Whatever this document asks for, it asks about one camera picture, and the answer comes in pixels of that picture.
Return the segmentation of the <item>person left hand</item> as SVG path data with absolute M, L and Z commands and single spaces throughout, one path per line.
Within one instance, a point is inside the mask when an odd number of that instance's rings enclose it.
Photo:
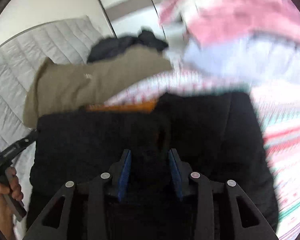
M 12 198 L 16 201 L 21 201 L 24 197 L 21 191 L 21 185 L 19 184 L 16 169 L 13 167 L 8 168 L 7 174 L 10 176 L 8 178 L 9 186 L 0 183 L 0 204 L 6 203 L 6 200 L 4 198 L 5 194 L 11 193 Z

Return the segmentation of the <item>person left forearm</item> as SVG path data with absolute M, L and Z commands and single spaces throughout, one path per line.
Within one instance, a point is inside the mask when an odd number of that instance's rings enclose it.
M 4 195 L 9 189 L 0 184 L 0 231 L 6 239 L 16 239 L 14 234 L 13 214 L 7 205 Z

